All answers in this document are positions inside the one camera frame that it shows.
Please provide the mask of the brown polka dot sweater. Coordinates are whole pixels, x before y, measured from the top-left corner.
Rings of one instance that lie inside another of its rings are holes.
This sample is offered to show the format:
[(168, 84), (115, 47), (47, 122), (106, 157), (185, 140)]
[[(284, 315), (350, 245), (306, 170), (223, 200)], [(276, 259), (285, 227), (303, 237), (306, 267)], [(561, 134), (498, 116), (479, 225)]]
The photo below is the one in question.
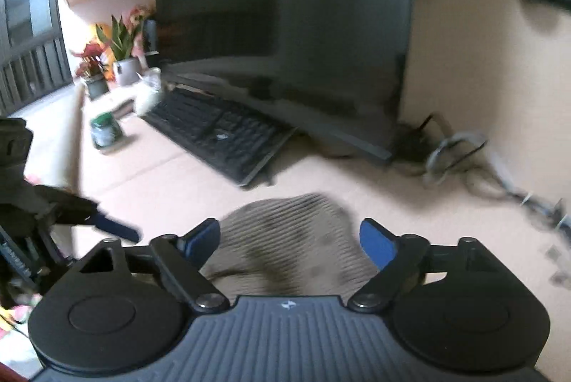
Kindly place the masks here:
[(348, 212), (320, 193), (256, 201), (220, 225), (220, 246), (200, 273), (232, 301), (239, 295), (348, 300), (378, 272)]

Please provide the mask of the green lidded jar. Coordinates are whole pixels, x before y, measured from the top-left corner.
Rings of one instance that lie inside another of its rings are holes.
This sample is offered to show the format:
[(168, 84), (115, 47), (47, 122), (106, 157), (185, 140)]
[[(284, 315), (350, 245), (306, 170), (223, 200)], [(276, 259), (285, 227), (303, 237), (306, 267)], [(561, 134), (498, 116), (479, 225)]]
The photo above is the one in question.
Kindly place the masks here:
[(102, 113), (90, 121), (90, 132), (96, 149), (107, 149), (118, 143), (124, 132), (111, 112)]

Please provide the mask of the black keyboard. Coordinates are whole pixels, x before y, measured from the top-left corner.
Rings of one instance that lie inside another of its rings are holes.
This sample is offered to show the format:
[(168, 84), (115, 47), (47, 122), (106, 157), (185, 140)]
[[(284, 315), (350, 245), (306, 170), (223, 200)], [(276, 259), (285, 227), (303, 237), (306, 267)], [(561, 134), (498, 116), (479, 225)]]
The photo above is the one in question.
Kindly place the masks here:
[(239, 187), (246, 187), (295, 130), (250, 109), (184, 88), (167, 92), (142, 119)]

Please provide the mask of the white plush toy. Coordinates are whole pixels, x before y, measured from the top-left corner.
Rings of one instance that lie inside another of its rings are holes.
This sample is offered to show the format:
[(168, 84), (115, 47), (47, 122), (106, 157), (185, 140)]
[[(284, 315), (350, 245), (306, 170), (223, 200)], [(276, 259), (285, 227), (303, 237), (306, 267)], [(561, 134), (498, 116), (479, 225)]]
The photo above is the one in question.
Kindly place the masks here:
[(135, 115), (143, 116), (161, 101), (166, 91), (161, 69), (154, 67), (145, 70), (133, 90), (133, 111)]

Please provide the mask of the potted flower plant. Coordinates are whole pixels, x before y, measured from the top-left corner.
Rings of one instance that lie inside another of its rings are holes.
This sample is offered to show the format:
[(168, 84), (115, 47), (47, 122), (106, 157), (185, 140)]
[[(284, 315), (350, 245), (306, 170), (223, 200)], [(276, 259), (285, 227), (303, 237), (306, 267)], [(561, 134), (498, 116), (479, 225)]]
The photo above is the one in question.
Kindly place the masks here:
[(131, 86), (142, 78), (145, 24), (153, 11), (136, 5), (126, 15), (112, 16), (109, 24), (96, 23), (94, 38), (81, 51), (71, 51), (79, 59), (75, 77), (80, 79), (90, 101), (109, 92), (109, 83)]

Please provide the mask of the black curved monitor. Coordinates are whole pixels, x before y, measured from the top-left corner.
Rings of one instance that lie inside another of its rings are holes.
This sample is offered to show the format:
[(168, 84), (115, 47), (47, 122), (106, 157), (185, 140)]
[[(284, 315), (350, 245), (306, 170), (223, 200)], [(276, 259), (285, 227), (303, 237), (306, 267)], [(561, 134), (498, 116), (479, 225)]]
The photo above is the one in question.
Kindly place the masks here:
[(156, 0), (166, 77), (373, 161), (397, 135), (411, 0)]

